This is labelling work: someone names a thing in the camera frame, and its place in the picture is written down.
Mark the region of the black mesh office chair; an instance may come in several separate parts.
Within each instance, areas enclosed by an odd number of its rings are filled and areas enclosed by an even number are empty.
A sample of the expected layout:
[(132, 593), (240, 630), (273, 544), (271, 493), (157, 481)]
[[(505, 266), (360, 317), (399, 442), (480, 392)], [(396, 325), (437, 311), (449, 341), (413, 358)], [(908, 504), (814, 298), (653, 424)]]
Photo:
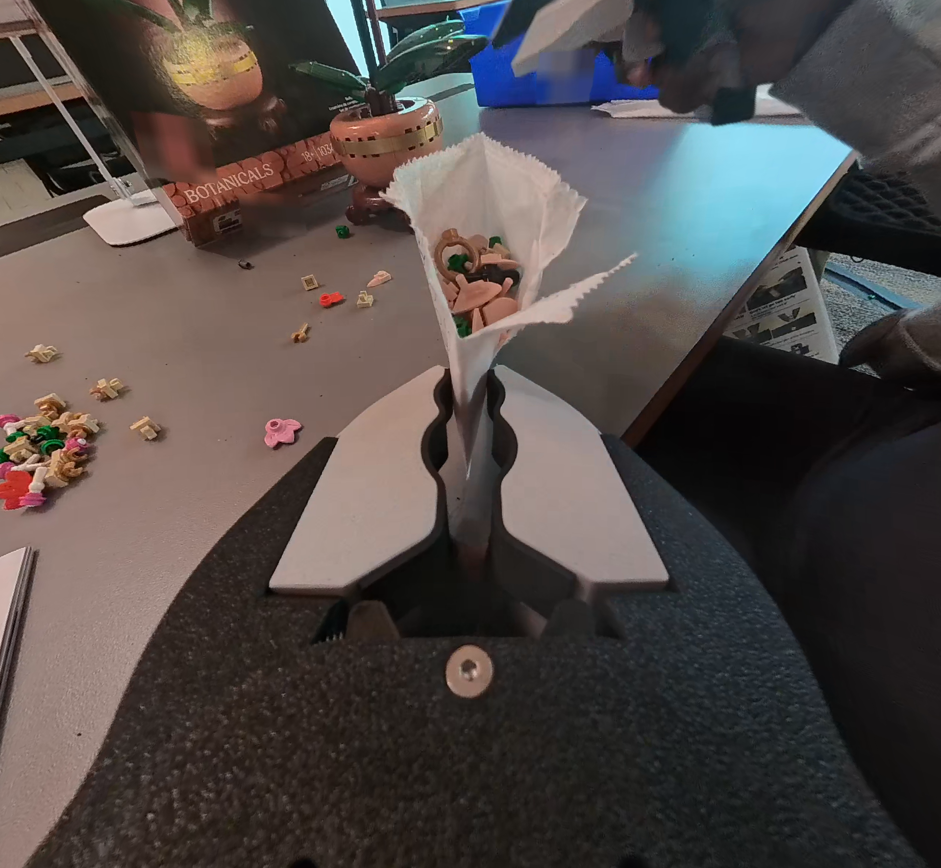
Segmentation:
[(795, 243), (940, 275), (940, 221), (907, 181), (853, 167), (820, 204)]

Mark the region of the orchid picture instruction booklet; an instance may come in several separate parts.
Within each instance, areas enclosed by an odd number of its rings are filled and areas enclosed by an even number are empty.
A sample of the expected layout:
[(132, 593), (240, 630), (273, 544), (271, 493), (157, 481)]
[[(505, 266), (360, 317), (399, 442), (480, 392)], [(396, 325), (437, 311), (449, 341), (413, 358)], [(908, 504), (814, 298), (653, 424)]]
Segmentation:
[(29, 594), (36, 551), (24, 546), (1, 556), (1, 704), (12, 677), (25, 604)]

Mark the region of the toy brick orchid pot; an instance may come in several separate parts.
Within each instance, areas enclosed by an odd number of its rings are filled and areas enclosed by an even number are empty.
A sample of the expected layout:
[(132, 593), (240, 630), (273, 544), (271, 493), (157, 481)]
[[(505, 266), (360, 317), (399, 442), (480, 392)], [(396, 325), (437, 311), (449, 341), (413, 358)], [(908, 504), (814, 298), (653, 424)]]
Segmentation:
[(356, 182), (347, 221), (363, 226), (395, 219), (407, 225), (403, 213), (394, 216), (385, 191), (397, 168), (442, 147), (443, 122), (430, 98), (401, 92), (463, 68), (488, 48), (489, 39), (468, 34), (461, 19), (446, 20), (419, 28), (386, 51), (374, 0), (350, 2), (369, 73), (359, 76), (313, 60), (293, 63), (292, 69), (354, 101), (336, 114), (328, 132), (333, 154)]

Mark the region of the pile of mixed small bricks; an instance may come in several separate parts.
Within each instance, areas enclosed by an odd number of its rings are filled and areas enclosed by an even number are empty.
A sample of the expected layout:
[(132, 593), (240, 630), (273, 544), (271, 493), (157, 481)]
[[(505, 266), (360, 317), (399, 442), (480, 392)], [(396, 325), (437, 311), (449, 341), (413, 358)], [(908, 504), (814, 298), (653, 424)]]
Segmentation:
[(72, 411), (55, 393), (29, 416), (1, 415), (1, 508), (39, 509), (85, 476), (100, 421)]

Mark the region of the white paper bag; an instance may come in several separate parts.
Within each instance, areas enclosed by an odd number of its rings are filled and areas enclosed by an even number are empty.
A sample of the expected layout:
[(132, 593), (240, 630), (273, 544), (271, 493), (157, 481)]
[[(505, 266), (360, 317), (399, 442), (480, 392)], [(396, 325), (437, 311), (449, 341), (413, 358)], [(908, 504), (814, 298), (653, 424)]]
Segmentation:
[[(570, 246), (586, 199), (534, 156), (483, 133), (400, 166), (385, 198), (409, 218), (439, 322), (464, 470), (452, 531), (460, 547), (476, 551), (486, 546), (489, 533), (489, 451), (477, 447), (489, 369), (523, 330), (570, 323), (584, 298), (634, 263), (637, 254), (543, 295), (544, 274)], [(518, 312), (464, 339), (455, 332), (432, 263), (434, 246), (451, 227), (465, 237), (500, 236), (522, 267)]]

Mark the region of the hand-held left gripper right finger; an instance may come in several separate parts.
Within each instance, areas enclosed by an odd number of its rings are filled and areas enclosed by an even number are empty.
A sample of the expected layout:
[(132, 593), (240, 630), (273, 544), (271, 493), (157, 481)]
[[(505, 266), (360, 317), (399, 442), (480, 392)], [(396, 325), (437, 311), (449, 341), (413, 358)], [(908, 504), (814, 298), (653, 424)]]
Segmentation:
[(604, 435), (517, 372), (488, 375), (491, 455), (498, 467), (489, 556), (521, 603), (660, 591), (668, 571)]

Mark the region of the person's dark trousers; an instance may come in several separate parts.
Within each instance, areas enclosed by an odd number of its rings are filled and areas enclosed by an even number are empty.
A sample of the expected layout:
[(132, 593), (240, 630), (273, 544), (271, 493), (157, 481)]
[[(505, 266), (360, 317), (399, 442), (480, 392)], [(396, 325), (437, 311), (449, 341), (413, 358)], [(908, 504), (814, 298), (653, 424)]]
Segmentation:
[(637, 447), (743, 556), (853, 758), (940, 853), (939, 366), (722, 337)]

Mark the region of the heap of pink petals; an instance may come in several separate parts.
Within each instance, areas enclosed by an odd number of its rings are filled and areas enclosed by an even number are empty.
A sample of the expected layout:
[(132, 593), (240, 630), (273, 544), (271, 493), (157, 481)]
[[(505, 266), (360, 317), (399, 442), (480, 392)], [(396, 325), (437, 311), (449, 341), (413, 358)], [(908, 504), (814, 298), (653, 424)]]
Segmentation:
[(449, 282), (439, 275), (433, 265), (455, 332), (460, 339), (481, 332), (518, 312), (522, 279), (519, 260), (500, 236), (473, 235), (465, 238), (474, 238), (481, 245), (482, 257), (478, 272), (460, 274)]

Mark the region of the crumpled white paper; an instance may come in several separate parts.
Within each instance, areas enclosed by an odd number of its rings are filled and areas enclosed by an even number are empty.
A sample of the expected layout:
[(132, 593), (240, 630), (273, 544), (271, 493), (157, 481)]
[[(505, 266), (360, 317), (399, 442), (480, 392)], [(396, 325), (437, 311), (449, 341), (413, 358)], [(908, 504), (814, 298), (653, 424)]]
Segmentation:
[[(618, 99), (601, 103), (592, 110), (612, 119), (622, 120), (697, 120), (712, 121), (712, 110), (701, 107), (694, 112), (676, 114), (662, 107), (654, 99)], [(755, 112), (745, 120), (801, 119), (803, 113), (798, 109), (770, 96), (767, 88), (759, 88), (756, 93)]]

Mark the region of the wood-edged office desk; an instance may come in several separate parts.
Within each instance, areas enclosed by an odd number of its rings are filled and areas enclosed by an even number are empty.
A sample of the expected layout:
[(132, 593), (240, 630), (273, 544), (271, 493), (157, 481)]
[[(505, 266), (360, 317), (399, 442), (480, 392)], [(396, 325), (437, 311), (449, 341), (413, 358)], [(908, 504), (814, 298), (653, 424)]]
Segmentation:
[[(74, 99), (83, 99), (79, 89), (71, 82), (53, 82), (52, 90), (63, 103)], [(1, 89), (1, 117), (5, 118), (36, 108), (53, 104), (53, 99), (41, 84), (10, 86)]]
[(377, 11), (377, 17), (380, 21), (391, 24), (393, 20), (406, 17), (459, 11), (464, 8), (500, 1), (505, 0), (415, 0), (406, 4), (384, 6)]

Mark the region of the grey desk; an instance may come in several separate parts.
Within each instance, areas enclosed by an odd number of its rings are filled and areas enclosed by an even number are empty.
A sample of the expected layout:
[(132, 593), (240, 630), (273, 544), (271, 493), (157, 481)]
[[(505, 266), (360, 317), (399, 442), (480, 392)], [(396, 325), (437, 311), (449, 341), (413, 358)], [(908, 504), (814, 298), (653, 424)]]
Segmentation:
[[(445, 145), (483, 133), (586, 199), (543, 295), (637, 259), (497, 366), (599, 431), (672, 577), (601, 599), (613, 637), (503, 635), (459, 556), (401, 639), (316, 642), (340, 599), (268, 583), (362, 411), (448, 357), (416, 237), (87, 228), (2, 259), (2, 413), (56, 392), (101, 425), (88, 475), (2, 511), (36, 551), (2, 733), (2, 866), (813, 866), (875, 859), (867, 789), (739, 556), (619, 441), (847, 170), (801, 122), (712, 127), (495, 109), (443, 76)], [(239, 260), (254, 264), (238, 268)], [(393, 279), (357, 293), (385, 270)], [(322, 309), (313, 274), (347, 300)], [(291, 342), (303, 323), (306, 342)], [(38, 344), (60, 357), (45, 365)], [(99, 379), (127, 387), (110, 402)], [(147, 441), (129, 427), (147, 415)], [(265, 423), (303, 425), (270, 449)]]

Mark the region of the cluster of tan pink pieces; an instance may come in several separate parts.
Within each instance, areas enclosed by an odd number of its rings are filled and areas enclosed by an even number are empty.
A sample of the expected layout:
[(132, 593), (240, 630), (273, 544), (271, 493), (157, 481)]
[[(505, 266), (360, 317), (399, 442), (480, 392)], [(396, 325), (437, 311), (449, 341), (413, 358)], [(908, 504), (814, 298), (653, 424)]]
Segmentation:
[[(374, 294), (372, 294), (370, 290), (375, 289), (379, 286), (383, 286), (389, 283), (392, 279), (393, 279), (393, 275), (385, 270), (376, 272), (373, 275), (373, 277), (367, 282), (366, 288), (362, 289), (360, 292), (357, 293), (356, 301), (355, 301), (356, 307), (358, 309), (369, 309), (372, 306), (373, 301), (374, 301)], [(301, 285), (302, 285), (302, 289), (304, 292), (314, 293), (320, 290), (321, 292), (318, 296), (318, 299), (321, 294), (326, 293), (326, 292), (331, 292), (327, 290), (326, 288), (322, 289), (322, 285), (313, 274), (302, 275)]]

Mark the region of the dark toy brick set box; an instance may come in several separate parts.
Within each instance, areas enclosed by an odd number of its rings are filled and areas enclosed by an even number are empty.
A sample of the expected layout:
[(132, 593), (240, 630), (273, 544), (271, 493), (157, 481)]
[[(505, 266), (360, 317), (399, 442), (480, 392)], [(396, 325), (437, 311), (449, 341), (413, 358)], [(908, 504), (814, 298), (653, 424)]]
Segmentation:
[(246, 201), (342, 183), (343, 98), (296, 70), (358, 70), (324, 0), (26, 3), (194, 246), (239, 231)]

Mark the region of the white pictogram label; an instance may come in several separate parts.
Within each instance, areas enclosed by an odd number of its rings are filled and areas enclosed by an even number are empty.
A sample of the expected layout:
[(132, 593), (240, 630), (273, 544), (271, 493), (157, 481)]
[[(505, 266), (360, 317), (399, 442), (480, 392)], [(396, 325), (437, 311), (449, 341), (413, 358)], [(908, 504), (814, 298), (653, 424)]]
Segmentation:
[(839, 348), (808, 251), (791, 246), (726, 326), (727, 338), (837, 364)]

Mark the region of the gold ring brick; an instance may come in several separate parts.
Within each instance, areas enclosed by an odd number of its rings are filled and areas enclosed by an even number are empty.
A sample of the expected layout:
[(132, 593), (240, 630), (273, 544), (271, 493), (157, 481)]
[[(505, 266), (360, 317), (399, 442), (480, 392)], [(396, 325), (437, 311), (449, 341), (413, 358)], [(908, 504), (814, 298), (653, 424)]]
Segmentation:
[(432, 253), (432, 262), (439, 275), (453, 281), (460, 274), (474, 274), (481, 266), (481, 245), (474, 238), (465, 238), (455, 228), (441, 233)]

